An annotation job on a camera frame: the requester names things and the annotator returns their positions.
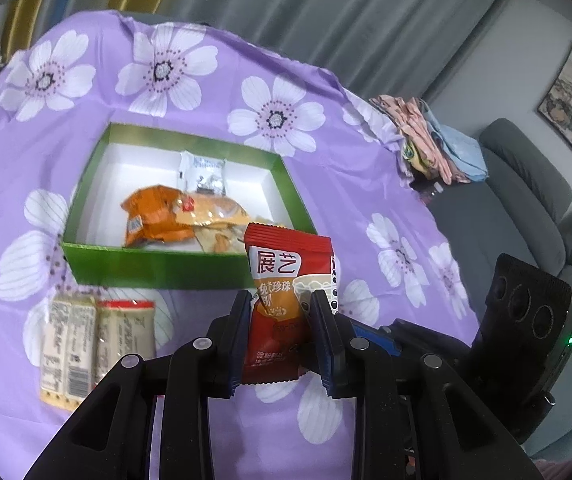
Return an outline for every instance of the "snack packet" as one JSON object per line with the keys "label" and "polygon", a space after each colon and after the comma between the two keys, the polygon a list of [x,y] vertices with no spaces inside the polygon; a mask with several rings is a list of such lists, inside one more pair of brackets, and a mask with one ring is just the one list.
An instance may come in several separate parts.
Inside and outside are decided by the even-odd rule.
{"label": "snack packet", "polygon": [[180,192],[175,203],[175,221],[188,226],[246,225],[250,216],[242,206],[226,196]]}
{"label": "snack packet", "polygon": [[155,303],[110,300],[97,305],[95,383],[123,356],[155,357]]}
{"label": "snack packet", "polygon": [[242,382],[297,379],[303,372],[298,347],[310,339],[298,295],[305,299],[308,291],[310,301],[310,292],[323,288],[337,308],[330,238],[252,223],[244,243],[258,298],[253,300]]}
{"label": "snack packet", "polygon": [[246,248],[243,228],[245,226],[195,226],[195,237],[205,253],[244,254]]}
{"label": "snack packet", "polygon": [[122,203],[122,209],[128,213],[125,247],[193,238],[192,227],[175,220],[173,209],[180,195],[178,189],[166,186],[146,187],[130,195]]}
{"label": "snack packet", "polygon": [[40,363],[40,399],[74,410],[92,387],[95,300],[55,297],[48,308]]}
{"label": "snack packet", "polygon": [[179,163],[179,189],[186,193],[226,195],[224,188],[224,168],[226,162],[210,156],[193,155],[182,152]]}

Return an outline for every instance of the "purple tablecloth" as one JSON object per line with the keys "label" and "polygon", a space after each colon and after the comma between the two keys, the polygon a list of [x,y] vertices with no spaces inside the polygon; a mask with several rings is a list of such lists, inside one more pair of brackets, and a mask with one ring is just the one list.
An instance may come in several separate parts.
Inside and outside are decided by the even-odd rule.
{"label": "purple tablecloth", "polygon": [[[371,325],[400,317],[473,339],[477,322],[457,265],[408,187],[401,138],[389,120],[330,72],[227,32],[77,14],[16,54],[0,75],[3,479],[22,478],[67,416],[38,400],[41,330],[48,298],[77,288],[58,240],[83,167],[111,121],[283,155],[318,232],[333,240],[343,312]],[[205,334],[234,297],[97,292],[156,300],[159,354]],[[350,477],[354,403],[326,397],[311,372],[290,383],[241,386],[210,410],[220,479]]]}

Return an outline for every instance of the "camera lens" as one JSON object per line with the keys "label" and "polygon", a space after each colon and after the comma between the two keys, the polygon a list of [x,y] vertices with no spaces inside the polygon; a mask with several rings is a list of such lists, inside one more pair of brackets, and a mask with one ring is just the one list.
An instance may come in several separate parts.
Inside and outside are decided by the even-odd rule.
{"label": "camera lens", "polygon": [[508,313],[517,322],[522,321],[530,309],[530,292],[523,285],[517,285],[508,302]]}
{"label": "camera lens", "polygon": [[508,285],[506,283],[506,278],[503,276],[499,276],[495,280],[495,283],[493,283],[493,297],[497,301],[502,300],[506,295],[506,288],[508,288]]}
{"label": "camera lens", "polygon": [[547,305],[538,308],[532,318],[532,333],[537,339],[544,339],[553,328],[553,309]]}

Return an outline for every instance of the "orange snack wrapper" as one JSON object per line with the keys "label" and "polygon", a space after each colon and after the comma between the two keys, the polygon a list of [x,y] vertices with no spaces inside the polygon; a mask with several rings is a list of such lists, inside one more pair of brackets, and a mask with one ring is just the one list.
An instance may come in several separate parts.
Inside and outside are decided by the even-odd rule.
{"label": "orange snack wrapper", "polygon": [[253,298],[242,382],[297,379],[305,372],[298,349],[310,340],[306,316],[311,292],[323,288],[337,307],[331,240],[252,223],[244,244],[258,294]]}
{"label": "orange snack wrapper", "polygon": [[128,213],[125,247],[145,242],[181,242],[195,236],[192,226],[175,219],[176,200],[182,193],[166,186],[139,189],[123,203]]}

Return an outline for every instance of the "gray curtain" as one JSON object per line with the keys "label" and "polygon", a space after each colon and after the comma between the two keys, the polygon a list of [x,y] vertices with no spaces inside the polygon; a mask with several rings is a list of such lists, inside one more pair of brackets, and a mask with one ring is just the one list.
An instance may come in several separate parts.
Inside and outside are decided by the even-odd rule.
{"label": "gray curtain", "polygon": [[442,90],[446,88],[457,70],[468,59],[468,56],[474,51],[479,41],[490,30],[495,20],[502,13],[509,0],[495,0],[483,17],[477,22],[475,28],[468,35],[464,43],[458,48],[457,52],[450,58],[442,71],[437,75],[433,82],[422,95],[422,99],[430,104]]}
{"label": "gray curtain", "polygon": [[[162,0],[157,13],[226,28],[332,70],[364,98],[421,96],[495,0]],[[108,0],[69,0],[66,14]]]}

